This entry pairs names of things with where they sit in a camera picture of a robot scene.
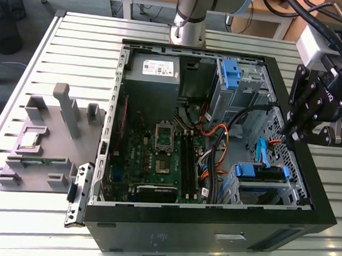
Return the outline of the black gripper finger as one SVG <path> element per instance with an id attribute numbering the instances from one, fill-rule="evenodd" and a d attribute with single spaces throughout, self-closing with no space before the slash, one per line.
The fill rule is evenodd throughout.
<path id="1" fill-rule="evenodd" d="M 305 100 L 311 94 L 308 85 L 310 70 L 302 64 L 297 66 L 293 84 L 290 89 L 288 104 L 290 106 L 286 116 L 284 133 L 294 133 L 300 127 L 300 122 L 304 118 Z"/>
<path id="2" fill-rule="evenodd" d="M 324 126 L 319 133 L 297 131 L 290 138 L 307 144 L 342 147 L 342 123 L 332 122 L 330 125 Z"/>

